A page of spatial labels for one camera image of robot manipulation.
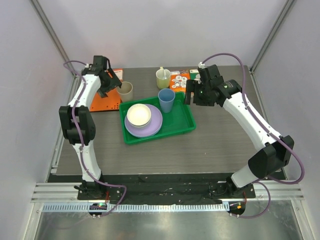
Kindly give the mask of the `beige cup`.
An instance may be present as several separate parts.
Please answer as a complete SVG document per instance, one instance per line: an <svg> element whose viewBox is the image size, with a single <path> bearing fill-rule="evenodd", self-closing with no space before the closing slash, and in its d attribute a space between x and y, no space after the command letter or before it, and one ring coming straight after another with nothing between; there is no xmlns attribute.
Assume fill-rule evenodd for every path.
<svg viewBox="0 0 320 240"><path fill-rule="evenodd" d="M123 103L134 99L133 85L128 81L123 81L121 86L116 88L118 95Z"/></svg>

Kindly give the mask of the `blue plate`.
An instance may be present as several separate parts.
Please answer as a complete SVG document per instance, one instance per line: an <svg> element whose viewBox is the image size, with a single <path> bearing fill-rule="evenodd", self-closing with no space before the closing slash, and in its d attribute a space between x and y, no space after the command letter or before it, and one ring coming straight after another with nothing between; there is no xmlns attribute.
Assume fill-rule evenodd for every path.
<svg viewBox="0 0 320 240"><path fill-rule="evenodd" d="M161 129L161 126L159 127L133 127L133 126L125 126L125 129L131 134L133 135L134 137L137 137L137 138L146 138L146 137L151 137L155 134L157 134L160 129Z"/></svg>

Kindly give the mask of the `white bowl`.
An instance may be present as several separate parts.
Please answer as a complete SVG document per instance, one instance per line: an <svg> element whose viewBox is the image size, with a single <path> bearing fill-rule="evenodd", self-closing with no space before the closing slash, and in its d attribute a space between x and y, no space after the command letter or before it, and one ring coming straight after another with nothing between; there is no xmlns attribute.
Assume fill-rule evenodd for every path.
<svg viewBox="0 0 320 240"><path fill-rule="evenodd" d="M135 127L135 128L144 128L146 127L149 123L150 123L150 120L148 122L144 122L144 123L139 123L139 124L133 124L132 122L128 121L128 123Z"/></svg>
<svg viewBox="0 0 320 240"><path fill-rule="evenodd" d="M127 120L133 124L142 124L151 120L151 110L150 108L141 103L132 105L126 114Z"/></svg>

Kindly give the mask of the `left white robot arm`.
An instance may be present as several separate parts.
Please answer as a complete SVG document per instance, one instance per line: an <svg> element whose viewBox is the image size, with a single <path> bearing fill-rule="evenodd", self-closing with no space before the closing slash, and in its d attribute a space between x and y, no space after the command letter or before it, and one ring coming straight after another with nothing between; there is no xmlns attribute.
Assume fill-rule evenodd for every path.
<svg viewBox="0 0 320 240"><path fill-rule="evenodd" d="M79 197L100 200L107 193L107 185L94 150L96 125L90 107L96 94L106 98L122 82L111 68L110 60L102 55L95 55L92 63L74 74L79 76L80 85L68 105L58 111L62 134L76 151L81 166L82 181L75 186Z"/></svg>

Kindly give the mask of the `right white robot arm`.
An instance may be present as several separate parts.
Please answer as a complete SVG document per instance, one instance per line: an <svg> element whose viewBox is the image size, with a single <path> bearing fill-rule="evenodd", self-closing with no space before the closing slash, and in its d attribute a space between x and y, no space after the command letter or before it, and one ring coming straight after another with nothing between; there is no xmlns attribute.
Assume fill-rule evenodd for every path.
<svg viewBox="0 0 320 240"><path fill-rule="evenodd" d="M257 151L244 167L226 179L226 193L236 198L249 184L287 166L294 140L289 135L283 137L268 125L250 104L242 87L234 79L224 81L215 64L200 63L197 70L198 80L186 82L184 103L224 108L244 129Z"/></svg>

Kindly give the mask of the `blue cup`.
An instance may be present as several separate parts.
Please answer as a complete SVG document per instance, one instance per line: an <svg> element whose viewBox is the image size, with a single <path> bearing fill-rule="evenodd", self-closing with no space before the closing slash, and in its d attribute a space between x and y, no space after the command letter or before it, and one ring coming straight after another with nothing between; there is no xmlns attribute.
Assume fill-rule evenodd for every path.
<svg viewBox="0 0 320 240"><path fill-rule="evenodd" d="M163 113L169 113L174 104L176 94L169 88L162 89L158 92L158 100Z"/></svg>

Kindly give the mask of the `purple plate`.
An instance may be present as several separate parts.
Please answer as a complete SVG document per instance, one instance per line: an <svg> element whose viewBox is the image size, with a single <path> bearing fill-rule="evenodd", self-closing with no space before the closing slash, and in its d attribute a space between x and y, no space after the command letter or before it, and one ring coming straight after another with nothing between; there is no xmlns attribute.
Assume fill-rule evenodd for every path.
<svg viewBox="0 0 320 240"><path fill-rule="evenodd" d="M145 127L162 127L162 123L163 123L163 116L162 116L162 113L161 111L154 105L151 105L151 104L146 104L150 110L151 110L151 119L150 119L150 123L145 126ZM124 125L125 127L132 127L130 124L129 124L129 121L127 119L127 117L124 118Z"/></svg>

